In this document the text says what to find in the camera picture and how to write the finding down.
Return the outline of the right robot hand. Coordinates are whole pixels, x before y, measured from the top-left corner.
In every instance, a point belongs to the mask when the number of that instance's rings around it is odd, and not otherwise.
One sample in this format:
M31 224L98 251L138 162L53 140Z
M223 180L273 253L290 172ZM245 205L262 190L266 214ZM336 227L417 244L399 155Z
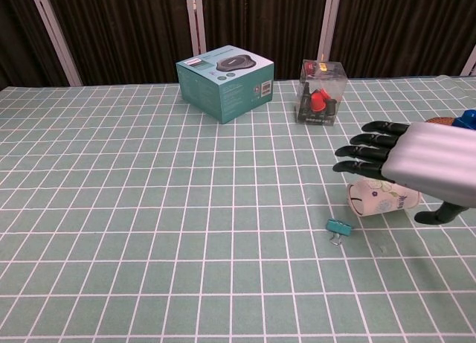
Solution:
M441 200L414 219L443 225L475 207L475 131L431 122L372 121L338 148L335 172L395 183Z

